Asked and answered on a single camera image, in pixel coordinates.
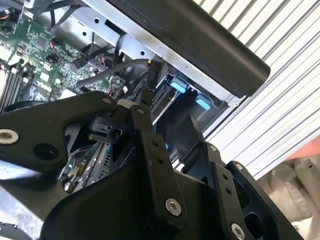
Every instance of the wire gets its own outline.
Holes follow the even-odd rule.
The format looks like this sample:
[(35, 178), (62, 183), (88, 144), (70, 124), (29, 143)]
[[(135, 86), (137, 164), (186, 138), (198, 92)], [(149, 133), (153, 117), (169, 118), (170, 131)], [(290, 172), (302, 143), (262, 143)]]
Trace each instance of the wire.
[(55, 34), (56, 30), (60, 27), (61, 24), (63, 24), (74, 12), (75, 10), (81, 8), (81, 5), (72, 5), (65, 13), (64, 15), (60, 18), (60, 20), (55, 24), (51, 30), (50, 33), (52, 35)]
[(5, 19), (8, 19), (9, 17), (10, 17), (10, 14), (0, 17), (0, 20), (5, 20)]
[(95, 33), (92, 32), (91, 46), (90, 46), (90, 50), (89, 50), (89, 55), (92, 54), (92, 51), (94, 50), (94, 43), (95, 43)]
[(56, 25), (55, 10), (50, 11), (50, 18), (51, 18), (51, 29), (52, 29)]
[(120, 51), (120, 43), (121, 40), (124, 38), (124, 36), (127, 35), (126, 33), (123, 33), (120, 35), (118, 40), (116, 41), (115, 44), (115, 49), (114, 49), (114, 54), (113, 54), (113, 62), (112, 62), (112, 67), (120, 63), (120, 56), (119, 56), (119, 51)]
[(57, 1), (57, 2), (54, 2), (54, 3), (50, 4), (48, 6), (48, 8), (45, 10), (45, 12), (50, 12), (52, 10), (61, 9), (61, 8), (69, 7), (69, 6), (72, 6), (72, 5), (80, 5), (80, 4), (77, 4), (77, 1), (75, 1), (75, 0)]
[(112, 46), (111, 44), (104, 46), (96, 51), (94, 51), (93, 53), (89, 54), (85, 59), (90, 60), (90, 59), (94, 59), (95, 57), (97, 57), (100, 54), (104, 54), (107, 51), (113, 49), (114, 46)]
[(61, 56), (61, 54), (57, 51), (56, 46), (54, 41), (50, 41), (50, 47), (53, 50), (53, 52), (58, 56), (58, 58), (63, 62), (63, 63), (69, 63), (71, 64), (71, 61), (65, 60), (63, 56)]
[(9, 113), (9, 112), (13, 112), (19, 109), (25, 109), (25, 108), (29, 108), (29, 107), (33, 107), (33, 106), (37, 106), (37, 105), (41, 105), (41, 104), (45, 104), (45, 101), (19, 101), (16, 102), (14, 104), (11, 104), (9, 106), (7, 106), (3, 112), (4, 113)]
[(86, 78), (86, 79), (83, 79), (83, 80), (80, 80), (78, 81), (75, 86), (80, 89), (81, 87), (84, 87), (85, 85), (88, 85), (88, 84), (93, 84), (99, 80), (103, 80), (105, 79), (107, 76), (111, 75), (111, 74), (114, 74), (114, 73), (117, 73), (118, 71), (120, 70), (123, 70), (123, 69), (127, 69), (129, 67), (140, 67), (140, 68), (144, 68), (144, 69), (148, 69), (148, 63), (149, 63), (149, 60), (148, 59), (135, 59), (135, 60), (129, 60), (129, 61), (126, 61), (126, 62), (122, 62), (118, 65), (115, 65), (113, 67), (110, 67), (108, 68), (107, 70), (101, 72), (101, 73), (98, 73), (97, 75), (95, 76), (92, 76), (92, 77), (89, 77), (89, 78)]

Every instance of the electronic component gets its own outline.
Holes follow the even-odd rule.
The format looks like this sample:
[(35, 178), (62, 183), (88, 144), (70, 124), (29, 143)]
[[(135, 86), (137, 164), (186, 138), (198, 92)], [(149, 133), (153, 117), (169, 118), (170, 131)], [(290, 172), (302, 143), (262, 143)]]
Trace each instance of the electronic component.
[(22, 57), (23, 53), (24, 53), (24, 48), (22, 46), (18, 46), (16, 49), (16, 55), (18, 57)]
[(36, 41), (36, 43), (40, 47), (44, 48), (46, 46), (47, 41), (45, 39), (43, 39), (42, 37), (39, 37), (38, 40)]
[(46, 56), (45, 59), (51, 64), (57, 64), (59, 62), (59, 58), (56, 54), (50, 54)]
[[(77, 81), (91, 77), (93, 72), (98, 74), (106, 70), (105, 66), (94, 59), (80, 69), (73, 67), (69, 62), (82, 59), (84, 54), (52, 36), (33, 21), (21, 20), (10, 24), (16, 31), (9, 32), (6, 36), (0, 34), (2, 48), (4, 51), (13, 51), (21, 61), (25, 60), (29, 66), (19, 62), (17, 69), (25, 69), (23, 76), (33, 76), (35, 79), (28, 86), (23, 83), (18, 87), (17, 95), (23, 96), (19, 99), (54, 101), (60, 98), (65, 89), (77, 93), (74, 90)], [(52, 43), (52, 48), (48, 48), (47, 43)], [(109, 81), (106, 79), (102, 83), (89, 84), (87, 87), (89, 90), (107, 92)]]
[(22, 81), (23, 77), (21, 72), (14, 67), (11, 68), (5, 80), (5, 86), (0, 100), (0, 113), (3, 113), (7, 106), (16, 101), (18, 90)]

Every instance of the metal bracket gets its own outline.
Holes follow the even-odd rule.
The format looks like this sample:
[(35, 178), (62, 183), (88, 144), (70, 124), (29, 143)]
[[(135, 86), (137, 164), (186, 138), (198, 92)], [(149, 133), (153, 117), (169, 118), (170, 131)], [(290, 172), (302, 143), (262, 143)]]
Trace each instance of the metal bracket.
[(253, 240), (247, 229), (231, 173), (224, 168), (218, 149), (205, 142), (198, 122), (186, 118), (177, 131), (177, 149), (185, 164), (182, 172), (208, 184), (209, 209), (221, 239)]
[(147, 222), (156, 232), (175, 235), (187, 224), (188, 215), (165, 142), (139, 106), (132, 106), (130, 113)]
[(303, 239), (241, 163), (231, 161), (226, 168), (234, 177), (247, 226), (255, 239)]

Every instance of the corrugated metal sheet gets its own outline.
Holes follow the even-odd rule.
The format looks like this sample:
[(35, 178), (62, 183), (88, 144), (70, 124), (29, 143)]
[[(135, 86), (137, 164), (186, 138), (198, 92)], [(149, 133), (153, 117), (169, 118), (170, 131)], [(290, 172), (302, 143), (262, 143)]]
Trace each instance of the corrugated metal sheet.
[(320, 135), (320, 0), (195, 0), (270, 67), (266, 84), (208, 140), (263, 176)]

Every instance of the screw hole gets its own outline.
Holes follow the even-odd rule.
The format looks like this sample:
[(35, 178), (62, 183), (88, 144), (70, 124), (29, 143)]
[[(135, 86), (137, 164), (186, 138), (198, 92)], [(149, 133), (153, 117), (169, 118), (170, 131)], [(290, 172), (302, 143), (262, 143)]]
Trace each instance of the screw hole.
[(59, 156), (59, 150), (50, 143), (39, 143), (33, 148), (34, 155), (45, 161), (51, 161)]
[(158, 163), (160, 163), (160, 164), (163, 164), (163, 163), (164, 163), (164, 160), (163, 160), (161, 157), (158, 157), (156, 160), (157, 160)]
[(119, 138), (122, 135), (122, 131), (120, 129), (115, 129), (111, 132), (112, 138)]
[(229, 194), (229, 195), (232, 195), (232, 192), (231, 192), (231, 190), (229, 189), (229, 188), (225, 188), (225, 191)]
[(202, 182), (205, 182), (206, 184), (208, 184), (208, 178), (206, 176), (204, 176), (203, 178), (201, 178)]

